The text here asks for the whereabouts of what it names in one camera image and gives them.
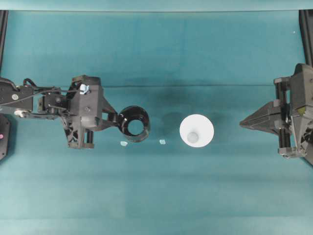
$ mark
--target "cable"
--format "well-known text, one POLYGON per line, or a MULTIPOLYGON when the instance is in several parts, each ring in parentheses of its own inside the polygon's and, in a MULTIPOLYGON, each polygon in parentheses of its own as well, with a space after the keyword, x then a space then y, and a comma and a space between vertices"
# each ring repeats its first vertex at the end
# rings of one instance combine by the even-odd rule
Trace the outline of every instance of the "cable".
POLYGON ((68 91, 64 91, 64 90, 45 90, 45 91, 41 91, 41 92, 37 92, 37 93, 31 94, 31 95, 26 96, 26 97, 24 97, 24 98, 22 98, 22 99, 18 99, 18 100, 6 102, 6 103, 0 103, 0 105, 14 104, 14 103, 17 103, 17 102, 20 102, 20 101, 29 99, 29 98, 31 98, 31 97, 34 97, 34 96, 36 96, 36 95, 38 95, 38 94, 47 93, 47 92, 66 92, 66 93, 71 93, 71 92, 80 92, 80 90, 68 90, 68 91))

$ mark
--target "metal bracket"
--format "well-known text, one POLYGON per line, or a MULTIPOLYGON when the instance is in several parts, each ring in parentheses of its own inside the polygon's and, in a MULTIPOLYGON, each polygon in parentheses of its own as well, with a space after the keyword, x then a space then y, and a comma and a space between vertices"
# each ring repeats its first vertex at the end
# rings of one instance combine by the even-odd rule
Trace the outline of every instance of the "metal bracket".
POLYGON ((0 160, 7 155, 10 127, 10 121, 0 114, 0 160))

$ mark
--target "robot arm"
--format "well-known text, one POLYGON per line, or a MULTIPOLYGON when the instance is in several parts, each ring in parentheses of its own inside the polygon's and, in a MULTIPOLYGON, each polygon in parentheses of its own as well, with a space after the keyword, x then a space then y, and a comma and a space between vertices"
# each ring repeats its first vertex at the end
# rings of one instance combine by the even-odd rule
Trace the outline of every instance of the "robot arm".
POLYGON ((244 128, 278 136, 278 153, 286 158, 305 157, 313 164, 313 68, 298 64, 294 75, 274 80, 276 100, 240 122, 244 128), (290 103, 287 102, 290 91, 290 103), (291 135, 295 146, 291 147, 291 135))
POLYGON ((109 127, 118 127, 124 136, 133 142, 146 139, 150 132, 147 112, 130 106, 119 114, 103 97, 101 80, 86 75, 73 78, 68 91, 56 87, 37 87, 30 79, 16 87, 8 79, 0 79, 0 113, 15 114, 21 118, 60 118, 70 148, 94 148, 93 133, 109 127), (38 112, 33 113, 33 97, 38 100, 38 112), (108 114, 102 119, 102 113, 108 114), (133 135, 128 130, 132 120, 143 123, 143 131, 133 135))

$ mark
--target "teal backdrop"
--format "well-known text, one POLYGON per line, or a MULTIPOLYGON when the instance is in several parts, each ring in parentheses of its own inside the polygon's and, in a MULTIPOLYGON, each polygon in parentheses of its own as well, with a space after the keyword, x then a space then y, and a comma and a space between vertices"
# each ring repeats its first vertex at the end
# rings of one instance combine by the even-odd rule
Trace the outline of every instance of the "teal backdrop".
POLYGON ((0 234, 311 235, 312 167, 239 127, 304 61, 298 11, 10 11, 2 77, 66 89, 100 76, 111 105, 143 107, 152 129, 123 147, 111 128, 75 150, 59 120, 11 117, 0 234), (190 114, 213 122, 210 145, 180 139, 190 114))

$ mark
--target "black ring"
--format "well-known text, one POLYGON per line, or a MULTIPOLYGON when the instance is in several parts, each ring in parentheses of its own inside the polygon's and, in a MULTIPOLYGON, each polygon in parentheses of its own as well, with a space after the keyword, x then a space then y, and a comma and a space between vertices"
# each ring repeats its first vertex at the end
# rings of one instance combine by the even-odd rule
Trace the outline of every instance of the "black ring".
POLYGON ((118 128, 129 141, 141 142, 148 137, 150 132, 148 113, 141 107, 129 106, 119 113, 118 128), (143 124, 143 130, 138 135, 134 135, 128 130, 128 125, 133 120, 139 120, 143 124))

